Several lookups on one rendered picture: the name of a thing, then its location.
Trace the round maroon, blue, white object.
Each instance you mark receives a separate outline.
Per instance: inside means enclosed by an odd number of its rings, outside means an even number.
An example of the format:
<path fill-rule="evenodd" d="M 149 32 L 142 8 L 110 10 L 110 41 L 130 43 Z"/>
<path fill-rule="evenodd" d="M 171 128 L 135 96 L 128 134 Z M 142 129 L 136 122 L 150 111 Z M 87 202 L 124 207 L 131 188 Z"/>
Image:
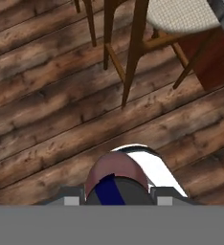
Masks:
<path fill-rule="evenodd" d="M 156 205 L 151 187 L 173 187 L 188 197 L 163 158 L 146 145 L 123 145 L 102 155 L 84 187 L 86 205 Z"/>

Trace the wooden stool with beige cushion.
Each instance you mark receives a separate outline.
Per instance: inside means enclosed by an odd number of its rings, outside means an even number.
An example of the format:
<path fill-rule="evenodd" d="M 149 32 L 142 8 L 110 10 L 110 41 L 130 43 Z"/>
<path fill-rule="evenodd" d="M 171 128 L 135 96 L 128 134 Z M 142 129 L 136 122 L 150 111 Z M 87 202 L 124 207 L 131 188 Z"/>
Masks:
<path fill-rule="evenodd" d="M 122 104 L 126 104 L 138 62 L 149 52 L 170 46 L 179 58 L 183 72 L 175 81 L 179 86 L 196 60 L 209 45 L 220 21 L 208 0 L 135 0 L 127 63 L 122 66 L 112 48 L 116 9 L 127 0 L 104 0 L 103 67 L 112 62 L 123 83 Z M 179 41 L 196 33 L 208 34 L 192 58 L 187 58 Z"/>

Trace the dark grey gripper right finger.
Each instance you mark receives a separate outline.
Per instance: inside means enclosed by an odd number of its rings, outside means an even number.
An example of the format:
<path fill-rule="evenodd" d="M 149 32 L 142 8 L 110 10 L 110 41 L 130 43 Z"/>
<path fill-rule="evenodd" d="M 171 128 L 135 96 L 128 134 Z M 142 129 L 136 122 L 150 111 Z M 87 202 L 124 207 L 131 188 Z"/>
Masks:
<path fill-rule="evenodd" d="M 197 205 L 197 202 L 183 196 L 173 187 L 151 187 L 149 193 L 157 206 Z"/>

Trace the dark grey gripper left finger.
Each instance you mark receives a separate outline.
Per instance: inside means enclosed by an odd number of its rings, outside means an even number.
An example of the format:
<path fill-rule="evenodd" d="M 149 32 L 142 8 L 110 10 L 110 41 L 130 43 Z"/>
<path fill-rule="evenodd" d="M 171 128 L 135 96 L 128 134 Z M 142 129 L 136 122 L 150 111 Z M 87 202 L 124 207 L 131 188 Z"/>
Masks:
<path fill-rule="evenodd" d="M 62 187 L 53 196 L 44 201 L 45 205 L 80 206 L 85 202 L 84 189 L 80 187 Z"/>

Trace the red-brown counter cabinet panel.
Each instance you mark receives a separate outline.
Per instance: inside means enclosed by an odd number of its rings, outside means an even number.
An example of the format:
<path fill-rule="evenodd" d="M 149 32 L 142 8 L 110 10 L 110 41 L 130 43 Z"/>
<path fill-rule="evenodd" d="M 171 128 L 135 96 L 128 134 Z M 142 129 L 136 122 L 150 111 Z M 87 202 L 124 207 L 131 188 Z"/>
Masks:
<path fill-rule="evenodd" d="M 188 60 L 191 60 L 208 35 L 208 31 L 196 33 L 179 41 Z M 224 31 L 221 27 L 194 63 L 193 71 L 206 91 L 224 85 Z"/>

